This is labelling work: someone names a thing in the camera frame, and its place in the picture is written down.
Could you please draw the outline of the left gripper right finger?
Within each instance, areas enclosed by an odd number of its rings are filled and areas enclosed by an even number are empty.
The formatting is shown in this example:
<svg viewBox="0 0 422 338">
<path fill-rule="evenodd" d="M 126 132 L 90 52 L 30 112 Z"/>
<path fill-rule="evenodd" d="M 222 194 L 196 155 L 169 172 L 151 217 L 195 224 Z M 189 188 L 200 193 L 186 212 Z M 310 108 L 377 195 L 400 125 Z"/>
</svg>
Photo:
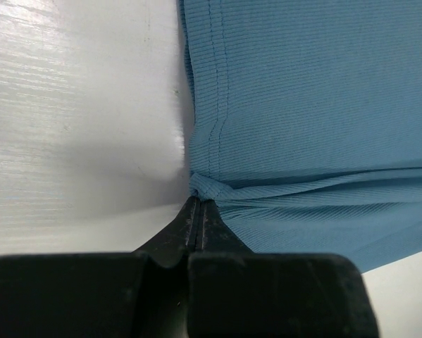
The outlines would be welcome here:
<svg viewBox="0 0 422 338">
<path fill-rule="evenodd" d="M 190 337 L 378 337 L 363 278 L 331 253 L 251 252 L 201 204 L 188 260 Z"/>
</svg>

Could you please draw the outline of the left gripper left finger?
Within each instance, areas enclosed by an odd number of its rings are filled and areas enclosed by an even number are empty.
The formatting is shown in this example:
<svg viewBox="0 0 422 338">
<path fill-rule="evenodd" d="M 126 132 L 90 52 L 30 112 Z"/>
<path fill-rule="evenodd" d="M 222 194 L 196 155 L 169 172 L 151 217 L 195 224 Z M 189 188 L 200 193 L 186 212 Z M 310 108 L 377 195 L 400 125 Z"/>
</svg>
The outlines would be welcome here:
<svg viewBox="0 0 422 338">
<path fill-rule="evenodd" d="M 185 337 L 189 198 L 135 251 L 0 256 L 0 337 Z"/>
</svg>

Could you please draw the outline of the teal tank top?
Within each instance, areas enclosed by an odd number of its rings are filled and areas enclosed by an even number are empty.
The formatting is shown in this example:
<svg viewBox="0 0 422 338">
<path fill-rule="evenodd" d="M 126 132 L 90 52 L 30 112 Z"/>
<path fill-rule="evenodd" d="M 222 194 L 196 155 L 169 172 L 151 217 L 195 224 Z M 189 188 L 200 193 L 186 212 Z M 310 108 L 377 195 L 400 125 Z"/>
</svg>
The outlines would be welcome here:
<svg viewBox="0 0 422 338">
<path fill-rule="evenodd" d="M 181 1 L 190 190 L 253 251 L 422 251 L 422 1 Z"/>
</svg>

